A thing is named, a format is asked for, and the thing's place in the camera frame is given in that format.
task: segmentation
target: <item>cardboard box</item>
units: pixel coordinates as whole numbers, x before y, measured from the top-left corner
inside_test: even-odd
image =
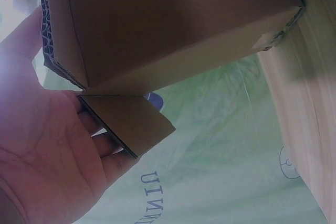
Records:
[[[301,0],[42,0],[45,64],[133,157],[174,131],[142,96],[270,48]]]

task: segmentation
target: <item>hand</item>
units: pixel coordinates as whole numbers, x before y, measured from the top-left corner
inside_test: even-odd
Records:
[[[27,223],[72,223],[136,161],[91,137],[101,127],[75,92],[40,86],[40,27],[37,9],[0,44],[0,188]]]

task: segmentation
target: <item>wooden surface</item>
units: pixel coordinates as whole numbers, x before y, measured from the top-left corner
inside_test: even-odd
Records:
[[[336,0],[304,2],[299,22],[259,59],[292,161],[336,224]]]

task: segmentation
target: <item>cardboard flap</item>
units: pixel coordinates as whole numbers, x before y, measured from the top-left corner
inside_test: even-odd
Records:
[[[41,0],[45,65],[81,88],[88,86],[69,0]]]
[[[134,158],[175,130],[168,119],[143,97],[81,95],[80,100]]]

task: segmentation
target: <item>corrugated cardboard edge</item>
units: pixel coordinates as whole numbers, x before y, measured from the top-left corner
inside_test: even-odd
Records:
[[[296,24],[296,22],[298,21],[298,19],[304,13],[305,9],[306,9],[305,7],[300,7],[298,13],[288,22],[288,24],[284,27],[283,30],[281,30],[279,33],[277,33],[276,35],[274,35],[274,38],[271,40],[271,42],[269,43],[269,45],[263,51],[268,51],[272,47],[277,46],[280,43],[280,41],[282,40],[284,34],[287,33],[293,27],[293,25]]]
[[[103,125],[103,127],[107,130],[107,132],[112,137],[113,141],[116,141],[125,151],[127,151],[134,159],[137,159],[138,156],[135,154],[130,148],[127,147],[127,145],[124,144],[124,142],[115,134],[115,132],[104,123],[104,121],[99,117],[99,115],[86,103],[86,101],[81,97],[77,96],[77,98],[80,100],[80,102],[84,105],[84,107],[91,113],[91,115],[94,116],[94,118]]]
[[[60,65],[57,59],[54,58],[54,42],[51,31],[50,9],[48,0],[41,0],[41,9],[43,12],[41,36],[43,40],[43,55],[45,58],[44,65],[59,76],[84,89],[84,86],[79,83],[71,73],[66,71]]]

